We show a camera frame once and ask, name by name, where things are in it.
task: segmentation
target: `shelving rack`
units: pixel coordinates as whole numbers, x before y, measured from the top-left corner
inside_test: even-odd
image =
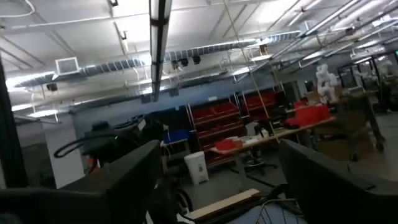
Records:
[[[187,105],[190,121],[197,134],[201,151],[205,152],[206,163],[214,166],[231,160],[210,151],[214,143],[230,136],[245,135],[245,128],[235,97],[212,101],[191,108]]]

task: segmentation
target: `caster wheel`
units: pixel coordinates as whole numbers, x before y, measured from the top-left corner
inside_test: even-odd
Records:
[[[352,161],[352,162],[356,162],[356,161],[358,161],[358,159],[359,158],[358,158],[357,154],[352,154],[349,160]]]
[[[383,152],[383,151],[384,151],[384,145],[381,144],[381,143],[377,143],[377,144],[376,144],[376,149],[377,149],[379,152]]]

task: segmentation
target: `ceiling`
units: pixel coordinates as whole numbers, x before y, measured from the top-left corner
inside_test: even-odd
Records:
[[[41,85],[14,88],[10,91],[12,104],[57,105],[61,101],[78,102],[79,97],[96,98],[110,90],[126,92],[131,85],[145,85],[150,79],[150,66],[146,66],[150,50],[149,1],[118,0],[111,7],[107,0],[30,0],[35,12],[22,18],[1,18],[3,15],[24,14],[29,6],[24,0],[0,0],[0,52],[7,79],[23,80],[36,74],[55,70],[55,60],[77,57],[81,68],[90,68],[105,62],[138,59],[142,66],[128,67],[100,75],[87,75],[74,80],[57,82],[58,91],[51,92]],[[269,44],[269,52],[276,53],[304,29],[303,22],[310,26],[327,18],[349,0],[173,0],[166,52],[195,49],[221,43],[234,42],[238,33],[240,41],[250,43],[264,40],[276,34],[294,34],[279,37]],[[302,13],[291,26],[289,22],[311,3],[311,9]],[[396,1],[358,1],[351,9],[341,13],[319,29],[324,41],[339,28],[352,27],[361,21],[382,12]],[[372,27],[361,29],[363,35]],[[126,33],[125,47],[121,35]],[[357,37],[344,38],[343,41]],[[316,39],[294,48],[300,54],[319,46]],[[257,48],[245,48],[247,57],[259,56]],[[174,82],[171,77],[206,74],[210,69],[239,69],[245,65],[242,51],[237,47],[201,55],[201,63],[194,65],[189,58],[187,67],[174,70],[166,61],[162,83]]]

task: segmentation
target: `blue bin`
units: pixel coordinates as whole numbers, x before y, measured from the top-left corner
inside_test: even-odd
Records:
[[[184,139],[188,139],[189,132],[187,130],[176,130],[166,133],[164,136],[164,143],[168,144],[171,142],[181,141]]]

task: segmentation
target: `white trash can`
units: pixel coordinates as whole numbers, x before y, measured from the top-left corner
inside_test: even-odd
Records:
[[[187,163],[193,184],[198,185],[200,182],[209,180],[204,152],[187,155],[184,160]]]

